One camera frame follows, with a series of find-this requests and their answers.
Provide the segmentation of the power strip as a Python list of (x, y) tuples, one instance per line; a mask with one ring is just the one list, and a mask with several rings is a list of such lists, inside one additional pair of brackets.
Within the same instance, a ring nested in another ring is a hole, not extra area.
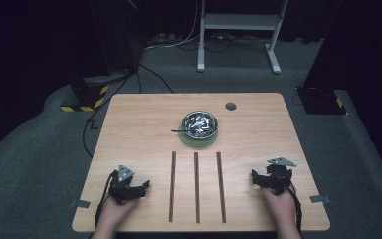
[(152, 36), (148, 41), (148, 46), (159, 46), (159, 45), (173, 45), (178, 43), (180, 38), (175, 34), (157, 33)]

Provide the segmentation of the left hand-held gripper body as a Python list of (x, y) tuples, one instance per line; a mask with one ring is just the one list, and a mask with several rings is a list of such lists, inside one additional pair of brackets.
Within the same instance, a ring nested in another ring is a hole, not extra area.
[(108, 193), (118, 204), (138, 199), (137, 194), (141, 191), (139, 186), (132, 187), (130, 185), (134, 174), (135, 172), (132, 169), (122, 164), (118, 167), (118, 170), (112, 173)]

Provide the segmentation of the shiny metal bowl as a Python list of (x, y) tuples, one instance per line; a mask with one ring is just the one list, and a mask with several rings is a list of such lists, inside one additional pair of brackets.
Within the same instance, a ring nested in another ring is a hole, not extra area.
[(182, 121), (182, 129), (194, 139), (207, 139), (212, 137), (218, 129), (216, 118), (204, 111), (191, 112)]

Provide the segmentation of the brown wooden chopstick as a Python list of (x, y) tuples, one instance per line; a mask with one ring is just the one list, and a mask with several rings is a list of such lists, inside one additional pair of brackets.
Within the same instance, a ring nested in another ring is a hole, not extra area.
[(170, 177), (170, 194), (169, 194), (169, 217), (168, 221), (173, 222), (174, 215), (174, 198), (175, 198), (175, 178), (176, 178), (176, 151), (171, 153), (171, 177)]
[(195, 221), (200, 223), (199, 154), (194, 152)]
[(222, 223), (226, 223), (227, 222), (227, 216), (226, 216), (226, 205), (225, 205), (223, 167), (222, 167), (222, 154), (221, 154), (221, 152), (217, 152), (216, 156), (217, 156), (221, 218), (222, 218)]

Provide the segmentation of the person's right hand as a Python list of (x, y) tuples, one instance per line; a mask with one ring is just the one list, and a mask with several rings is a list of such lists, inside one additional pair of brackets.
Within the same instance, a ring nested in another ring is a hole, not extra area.
[(294, 200), (288, 191), (274, 195), (266, 188), (261, 188), (268, 209), (279, 230), (296, 228), (296, 209)]

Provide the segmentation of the round green coaster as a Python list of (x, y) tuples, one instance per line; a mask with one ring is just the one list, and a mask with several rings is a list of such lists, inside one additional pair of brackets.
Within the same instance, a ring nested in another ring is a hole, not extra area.
[(178, 137), (184, 145), (191, 148), (201, 149), (212, 145), (217, 140), (218, 133), (215, 132), (211, 137), (206, 139), (195, 139), (188, 136), (185, 132), (180, 131)]

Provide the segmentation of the black stand base yellow mark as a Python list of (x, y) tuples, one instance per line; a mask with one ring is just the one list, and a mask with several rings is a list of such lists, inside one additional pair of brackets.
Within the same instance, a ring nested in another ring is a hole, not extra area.
[(297, 87), (297, 94), (307, 114), (310, 115), (346, 115), (343, 101), (334, 91)]

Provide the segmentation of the pile of metal pieces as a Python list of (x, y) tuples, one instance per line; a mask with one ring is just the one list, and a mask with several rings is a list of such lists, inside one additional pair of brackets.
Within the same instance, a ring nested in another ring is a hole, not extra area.
[(188, 133), (197, 138), (203, 138), (214, 132), (213, 121), (204, 115), (196, 115), (186, 123)]

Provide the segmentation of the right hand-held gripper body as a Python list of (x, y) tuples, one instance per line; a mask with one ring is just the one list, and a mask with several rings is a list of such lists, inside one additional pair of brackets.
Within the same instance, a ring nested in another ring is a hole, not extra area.
[(268, 160), (266, 175), (262, 176), (261, 187), (272, 189), (276, 195), (282, 194), (291, 185), (292, 168), (296, 164), (284, 157)]

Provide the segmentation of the black yellow striped stand base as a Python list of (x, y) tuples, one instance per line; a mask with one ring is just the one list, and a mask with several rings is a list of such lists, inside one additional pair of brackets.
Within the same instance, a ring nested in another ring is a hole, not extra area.
[(82, 78), (75, 78), (70, 83), (71, 91), (60, 104), (63, 112), (92, 112), (104, 102), (109, 85), (90, 86)]

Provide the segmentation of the white metal stand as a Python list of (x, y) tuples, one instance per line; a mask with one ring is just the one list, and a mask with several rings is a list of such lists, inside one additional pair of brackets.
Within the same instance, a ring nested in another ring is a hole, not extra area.
[(219, 14), (206, 12), (206, 0), (201, 0), (200, 34), (197, 52), (197, 71), (205, 70), (205, 31), (206, 30), (250, 30), (271, 31), (271, 38), (265, 43), (265, 50), (271, 68), (275, 74), (282, 72), (275, 54), (275, 46), (285, 17), (289, 0), (281, 0), (282, 5), (278, 14)]

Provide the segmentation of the person's left hand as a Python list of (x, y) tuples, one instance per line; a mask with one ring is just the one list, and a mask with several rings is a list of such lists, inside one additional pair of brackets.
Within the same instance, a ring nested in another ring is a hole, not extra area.
[(118, 204), (110, 197), (103, 204), (95, 230), (113, 232), (138, 203), (139, 200), (134, 199), (125, 204)]

